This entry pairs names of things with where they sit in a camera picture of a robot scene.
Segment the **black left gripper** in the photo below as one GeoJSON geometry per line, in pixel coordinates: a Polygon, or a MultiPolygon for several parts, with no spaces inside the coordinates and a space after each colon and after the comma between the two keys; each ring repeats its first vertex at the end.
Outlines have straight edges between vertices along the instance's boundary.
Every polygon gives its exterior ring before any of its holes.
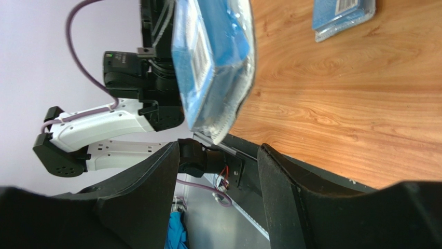
{"type": "Polygon", "coordinates": [[[140,1],[142,45],[149,55],[148,79],[161,99],[178,99],[172,62],[172,31],[175,1],[140,1]]]}

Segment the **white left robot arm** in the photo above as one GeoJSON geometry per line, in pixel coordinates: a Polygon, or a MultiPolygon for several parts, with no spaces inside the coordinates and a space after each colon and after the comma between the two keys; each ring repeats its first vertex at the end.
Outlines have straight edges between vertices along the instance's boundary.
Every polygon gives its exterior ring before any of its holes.
{"type": "Polygon", "coordinates": [[[95,169],[99,154],[112,155],[114,137],[183,123],[171,52],[174,8],[175,1],[140,1],[142,46],[136,52],[104,52],[103,82],[92,83],[112,103],[73,113],[48,109],[33,152],[50,174],[79,176],[95,169]]]}

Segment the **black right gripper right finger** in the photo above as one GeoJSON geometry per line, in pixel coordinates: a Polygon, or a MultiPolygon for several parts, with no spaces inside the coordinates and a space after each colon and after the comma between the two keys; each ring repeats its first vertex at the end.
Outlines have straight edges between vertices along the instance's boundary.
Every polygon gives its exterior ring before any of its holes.
{"type": "Polygon", "coordinates": [[[441,182],[404,181],[364,193],[257,153],[272,248],[441,248],[441,182]]]}

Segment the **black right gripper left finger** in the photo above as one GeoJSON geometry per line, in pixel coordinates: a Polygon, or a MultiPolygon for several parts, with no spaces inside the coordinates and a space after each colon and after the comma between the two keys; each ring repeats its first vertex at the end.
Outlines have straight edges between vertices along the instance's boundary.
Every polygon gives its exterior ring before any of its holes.
{"type": "Polygon", "coordinates": [[[78,193],[1,188],[1,248],[164,248],[177,142],[78,193]]]}

